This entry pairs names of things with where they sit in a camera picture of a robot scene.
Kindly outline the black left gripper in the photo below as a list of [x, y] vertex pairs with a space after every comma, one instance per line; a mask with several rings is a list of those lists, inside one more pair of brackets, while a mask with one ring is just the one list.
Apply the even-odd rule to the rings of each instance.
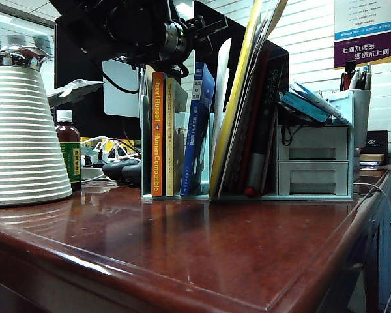
[[215, 30], [226, 29], [228, 26], [227, 18], [224, 15], [207, 16], [204, 14], [189, 20], [182, 20], [182, 22], [192, 48], [200, 56], [208, 56], [213, 52], [210, 34]]

